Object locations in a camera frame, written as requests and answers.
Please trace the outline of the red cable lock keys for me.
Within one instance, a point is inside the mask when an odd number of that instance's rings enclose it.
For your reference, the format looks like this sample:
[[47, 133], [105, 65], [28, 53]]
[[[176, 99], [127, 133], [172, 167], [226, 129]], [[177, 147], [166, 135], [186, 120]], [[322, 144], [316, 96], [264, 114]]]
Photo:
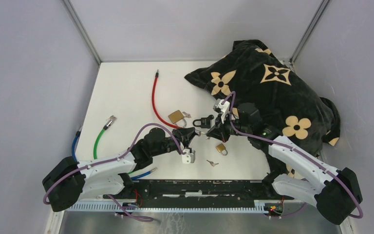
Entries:
[[207, 135], [206, 132], [202, 132], [200, 130], [195, 130], [195, 133], [197, 134], [198, 137], [205, 137], [207, 140], [210, 139], [210, 137]]

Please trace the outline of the small brass padlock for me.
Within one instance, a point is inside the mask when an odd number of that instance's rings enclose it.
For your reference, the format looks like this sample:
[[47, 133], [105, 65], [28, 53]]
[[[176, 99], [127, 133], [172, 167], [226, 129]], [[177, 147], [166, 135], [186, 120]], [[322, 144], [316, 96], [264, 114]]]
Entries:
[[225, 147], [222, 143], [218, 144], [215, 148], [216, 148], [216, 150], [217, 150], [221, 155], [223, 155], [223, 156], [228, 155], [228, 151], [227, 151], [226, 147]]

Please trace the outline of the black padlock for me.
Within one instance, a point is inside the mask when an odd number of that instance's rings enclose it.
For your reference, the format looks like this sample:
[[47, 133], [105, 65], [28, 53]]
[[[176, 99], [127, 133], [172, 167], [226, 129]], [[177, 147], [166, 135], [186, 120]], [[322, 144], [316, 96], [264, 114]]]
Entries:
[[194, 127], [202, 128], [202, 129], [210, 129], [212, 127], [212, 120], [214, 119], [214, 115], [209, 115], [207, 117], [201, 117], [199, 119], [195, 119], [192, 122]]

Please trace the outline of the large brass padlock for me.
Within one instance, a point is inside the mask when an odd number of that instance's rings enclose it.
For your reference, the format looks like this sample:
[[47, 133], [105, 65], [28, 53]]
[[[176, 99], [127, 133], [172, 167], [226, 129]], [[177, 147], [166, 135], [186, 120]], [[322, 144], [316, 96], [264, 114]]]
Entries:
[[187, 126], [185, 116], [180, 110], [174, 111], [173, 113], [169, 114], [168, 118], [170, 122], [176, 127], [185, 128]]

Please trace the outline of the red cable lock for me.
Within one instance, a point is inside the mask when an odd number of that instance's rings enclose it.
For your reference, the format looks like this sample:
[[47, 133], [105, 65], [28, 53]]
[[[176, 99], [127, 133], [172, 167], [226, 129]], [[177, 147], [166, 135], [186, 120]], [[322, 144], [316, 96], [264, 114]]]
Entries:
[[151, 92], [151, 104], [152, 104], [152, 109], [155, 113], [155, 116], [160, 120], [161, 123], [165, 124], [166, 126], [170, 127], [170, 128], [173, 128], [173, 129], [178, 129], [180, 128], [179, 126], [175, 125], [175, 124], [172, 124], [172, 123], [169, 123], [167, 121], [165, 121], [159, 114], [157, 108], [156, 108], [156, 104], [155, 104], [155, 93], [156, 93], [156, 85], [157, 85], [157, 81], [158, 81], [158, 78], [159, 78], [159, 69], [156, 70], [155, 72], [155, 76], [154, 76], [154, 82], [153, 82], [153, 87], [152, 87], [152, 92]]

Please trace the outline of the small padlock keys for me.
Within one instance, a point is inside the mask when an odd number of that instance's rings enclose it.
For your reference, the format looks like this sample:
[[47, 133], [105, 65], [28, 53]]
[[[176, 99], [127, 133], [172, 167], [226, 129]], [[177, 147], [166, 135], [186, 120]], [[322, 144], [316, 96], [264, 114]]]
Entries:
[[212, 167], [215, 167], [216, 165], [218, 165], [219, 163], [215, 163], [213, 161], [210, 161], [210, 160], [206, 160]]

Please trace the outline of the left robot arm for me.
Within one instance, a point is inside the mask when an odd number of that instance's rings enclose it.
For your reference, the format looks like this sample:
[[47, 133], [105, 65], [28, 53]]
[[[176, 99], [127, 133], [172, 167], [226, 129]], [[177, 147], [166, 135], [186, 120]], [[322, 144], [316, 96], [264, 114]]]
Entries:
[[182, 162], [193, 163], [195, 151], [189, 146], [199, 131], [194, 127], [172, 131], [151, 123], [151, 130], [143, 137], [135, 137], [125, 151], [110, 157], [77, 161], [72, 156], [63, 158], [42, 180], [43, 203], [54, 212], [73, 206], [77, 201], [99, 195], [133, 194], [131, 172], [150, 166], [153, 157], [177, 152]]

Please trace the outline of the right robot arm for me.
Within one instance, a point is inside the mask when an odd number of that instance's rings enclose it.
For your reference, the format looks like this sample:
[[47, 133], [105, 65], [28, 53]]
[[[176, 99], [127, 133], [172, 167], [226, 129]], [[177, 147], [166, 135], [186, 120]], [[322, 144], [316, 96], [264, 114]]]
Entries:
[[238, 118], [230, 102], [218, 99], [217, 117], [206, 136], [226, 142], [231, 136], [247, 137], [264, 152], [270, 173], [264, 178], [262, 194], [268, 199], [289, 196], [317, 208], [329, 222], [340, 225], [346, 218], [362, 218], [363, 200], [356, 173], [342, 170], [315, 158], [276, 128], [264, 123], [252, 103], [239, 106]]

